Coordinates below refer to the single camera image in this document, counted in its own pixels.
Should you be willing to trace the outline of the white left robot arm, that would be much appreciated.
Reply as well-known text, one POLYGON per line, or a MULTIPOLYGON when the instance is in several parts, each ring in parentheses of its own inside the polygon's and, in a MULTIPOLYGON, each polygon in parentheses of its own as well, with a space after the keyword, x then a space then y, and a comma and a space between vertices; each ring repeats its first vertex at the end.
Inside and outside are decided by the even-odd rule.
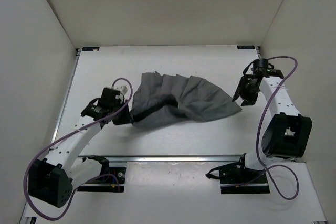
POLYGON ((73 131, 57 140, 56 148, 44 158, 36 157, 28 165, 24 177, 24 193, 60 208, 72 197, 72 193, 91 180, 104 181, 110 173, 108 160, 89 155, 80 164, 75 161, 86 145, 103 127, 120 113, 128 111, 128 102, 117 102, 112 107, 89 103, 81 112, 73 131))

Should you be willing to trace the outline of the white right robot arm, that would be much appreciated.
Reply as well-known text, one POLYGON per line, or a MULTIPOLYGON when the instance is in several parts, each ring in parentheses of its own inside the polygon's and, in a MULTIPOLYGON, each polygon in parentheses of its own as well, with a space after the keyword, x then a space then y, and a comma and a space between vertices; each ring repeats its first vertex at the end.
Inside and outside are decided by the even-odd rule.
POLYGON ((265 131, 257 129, 257 144, 253 152, 243 155, 244 164, 235 169, 236 178, 248 182, 254 170, 262 170, 276 162, 303 157, 312 120, 303 116, 292 102, 280 70, 259 68, 252 74, 243 74, 235 91, 234 100, 242 99, 242 106, 252 106, 258 95, 267 102, 262 113, 270 113, 271 120, 265 131))

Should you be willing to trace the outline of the grey pleated skirt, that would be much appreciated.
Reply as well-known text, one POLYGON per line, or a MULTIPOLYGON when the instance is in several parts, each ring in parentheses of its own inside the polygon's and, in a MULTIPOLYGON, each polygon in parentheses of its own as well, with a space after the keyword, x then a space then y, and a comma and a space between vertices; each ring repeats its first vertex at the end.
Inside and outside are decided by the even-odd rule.
POLYGON ((184 121, 216 121, 240 111, 229 94, 204 78, 146 72, 130 113, 133 126, 149 130, 184 121))

